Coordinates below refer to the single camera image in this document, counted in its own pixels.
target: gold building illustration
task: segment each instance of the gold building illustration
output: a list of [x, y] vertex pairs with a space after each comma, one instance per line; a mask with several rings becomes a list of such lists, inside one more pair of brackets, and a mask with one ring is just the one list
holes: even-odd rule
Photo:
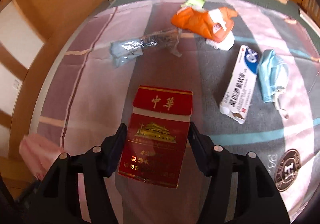
[[154, 122], [146, 124], [145, 126], [141, 124], [135, 136], [145, 137], [158, 141], [177, 143], [176, 138], [170, 135], [170, 131], [168, 129], [157, 125]]

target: electrical outlet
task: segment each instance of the electrical outlet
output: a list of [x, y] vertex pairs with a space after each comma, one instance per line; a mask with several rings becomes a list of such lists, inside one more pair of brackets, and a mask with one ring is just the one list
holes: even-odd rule
[[18, 90], [19, 85], [20, 85], [20, 82], [15, 79], [14, 82], [13, 82], [13, 86], [12, 86], [12, 87], [13, 87], [14, 89]]

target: bed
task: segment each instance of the bed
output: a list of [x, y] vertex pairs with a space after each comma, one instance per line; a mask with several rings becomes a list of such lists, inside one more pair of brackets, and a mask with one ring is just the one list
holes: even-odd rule
[[[170, 17], [184, 1], [115, 0], [89, 20], [57, 69], [37, 132], [71, 155], [81, 154], [113, 135], [121, 122], [128, 124], [139, 85], [191, 90], [191, 120], [199, 130], [233, 153], [256, 152], [272, 177], [287, 150], [299, 151], [297, 179], [281, 192], [293, 220], [320, 180], [320, 66], [306, 58], [319, 58], [320, 39], [292, 2], [207, 0], [204, 8], [228, 6], [239, 13], [233, 30], [236, 42], [230, 51], [214, 50], [203, 38], [184, 32], [178, 48], [180, 58], [150, 51], [119, 68], [112, 66], [111, 41], [172, 27]], [[218, 104], [242, 44], [260, 51], [274, 48], [289, 64], [287, 93], [280, 99], [289, 111], [288, 120], [273, 103], [263, 103], [259, 84], [244, 125], [220, 114]], [[235, 185], [230, 201], [236, 194], [236, 175], [232, 180]], [[198, 170], [188, 144], [177, 189], [146, 185], [117, 173], [105, 179], [120, 223], [196, 223], [209, 182], [210, 178]], [[81, 176], [79, 187], [83, 187]], [[85, 195], [81, 195], [83, 218], [89, 220]], [[229, 206], [227, 219], [232, 218], [234, 209], [232, 203]]]

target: wooden headboard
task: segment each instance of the wooden headboard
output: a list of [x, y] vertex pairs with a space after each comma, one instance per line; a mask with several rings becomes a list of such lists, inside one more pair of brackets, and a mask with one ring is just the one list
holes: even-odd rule
[[0, 11], [9, 3], [19, 11], [44, 43], [27, 69], [0, 43], [0, 62], [22, 81], [12, 115], [0, 110], [0, 124], [10, 128], [8, 160], [21, 161], [19, 144], [29, 132], [32, 114], [43, 82], [54, 60], [76, 28], [104, 0], [1, 0]]

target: clear plastic wrapper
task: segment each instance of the clear plastic wrapper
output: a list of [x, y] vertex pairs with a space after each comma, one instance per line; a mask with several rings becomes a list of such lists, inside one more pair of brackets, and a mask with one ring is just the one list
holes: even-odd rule
[[181, 31], [178, 28], [158, 31], [140, 38], [126, 41], [116, 41], [111, 43], [110, 53], [114, 65], [119, 66], [143, 55], [143, 51], [148, 48], [169, 48], [170, 52], [178, 57], [181, 54], [177, 51]]

